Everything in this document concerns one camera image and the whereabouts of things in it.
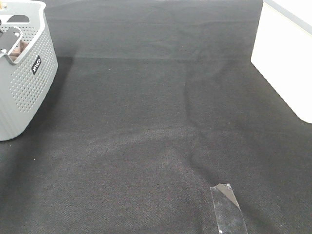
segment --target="black fabric surface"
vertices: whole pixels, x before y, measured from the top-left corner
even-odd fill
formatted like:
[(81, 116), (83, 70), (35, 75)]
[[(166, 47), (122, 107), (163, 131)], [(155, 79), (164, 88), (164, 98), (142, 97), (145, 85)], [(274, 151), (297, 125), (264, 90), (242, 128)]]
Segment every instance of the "black fabric surface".
[(0, 143), (0, 233), (216, 234), (230, 183), (250, 234), (312, 230), (312, 125), (250, 62), (259, 0), (49, 0), (59, 68)]

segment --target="gray plastic basket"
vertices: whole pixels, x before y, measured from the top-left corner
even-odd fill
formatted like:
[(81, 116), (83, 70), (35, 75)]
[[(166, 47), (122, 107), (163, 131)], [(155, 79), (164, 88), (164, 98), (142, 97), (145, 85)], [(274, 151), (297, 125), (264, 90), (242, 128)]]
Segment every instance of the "gray plastic basket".
[[(40, 1), (7, 1), (0, 9), (4, 15), (25, 15), (29, 23), (2, 21), (0, 29), (17, 26), (28, 46), (12, 61), (0, 54), (0, 141), (21, 134), (44, 100), (56, 74), (58, 62), (45, 18), (45, 3)], [(40, 62), (33, 72), (34, 64)]]

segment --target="black felt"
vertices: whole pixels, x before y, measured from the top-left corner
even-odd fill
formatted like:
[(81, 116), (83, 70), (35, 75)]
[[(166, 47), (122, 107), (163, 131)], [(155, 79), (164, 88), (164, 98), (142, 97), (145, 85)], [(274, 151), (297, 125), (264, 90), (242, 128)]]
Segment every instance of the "black felt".
[(230, 183), (251, 234), (312, 230), (312, 126), (250, 62), (259, 0), (49, 0), (58, 72), (0, 143), (0, 233), (216, 234)]

